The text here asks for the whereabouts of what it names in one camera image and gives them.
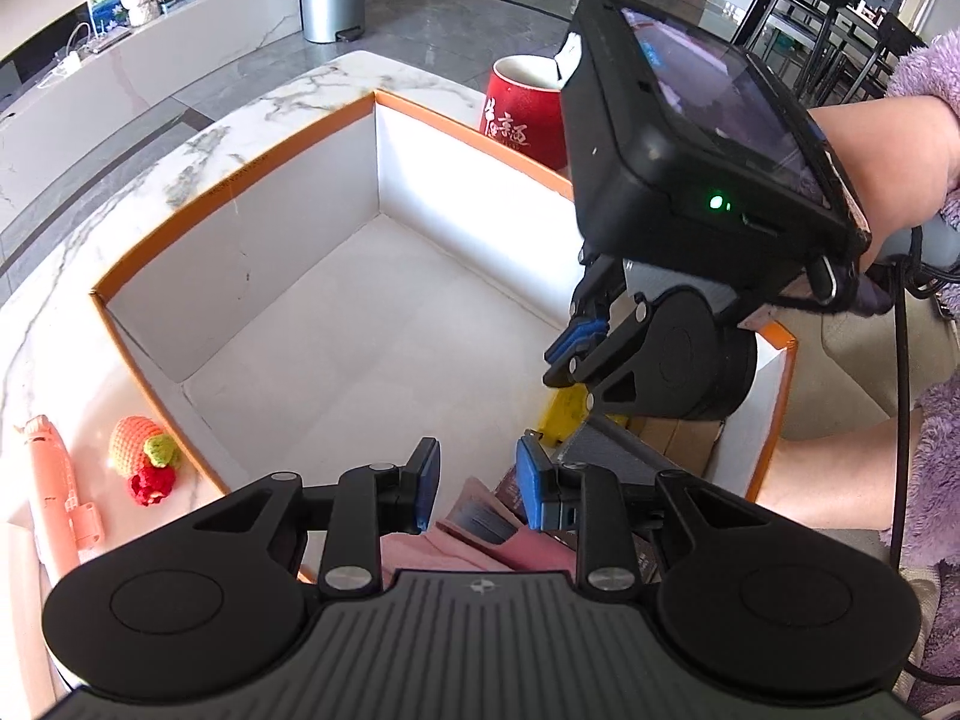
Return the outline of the person's right hand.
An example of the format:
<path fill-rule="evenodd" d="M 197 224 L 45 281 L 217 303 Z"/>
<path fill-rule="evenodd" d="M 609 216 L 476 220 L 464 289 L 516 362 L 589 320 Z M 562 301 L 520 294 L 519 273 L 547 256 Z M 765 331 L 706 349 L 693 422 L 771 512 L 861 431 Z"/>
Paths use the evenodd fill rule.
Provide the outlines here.
<path fill-rule="evenodd" d="M 867 270 L 896 231 L 934 218 L 958 187 L 958 119 L 934 96 L 814 107 L 812 119 L 850 177 L 872 242 Z"/>

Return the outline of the person's right forearm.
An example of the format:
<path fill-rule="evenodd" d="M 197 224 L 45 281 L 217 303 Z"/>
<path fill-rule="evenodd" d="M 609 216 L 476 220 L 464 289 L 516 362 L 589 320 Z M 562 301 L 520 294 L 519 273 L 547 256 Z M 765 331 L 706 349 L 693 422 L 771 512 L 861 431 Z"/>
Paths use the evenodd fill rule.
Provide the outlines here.
<path fill-rule="evenodd" d="M 931 96 L 960 115 L 960 31 L 953 28 L 929 46 L 911 49 L 896 64 L 887 85 L 887 98 Z"/>

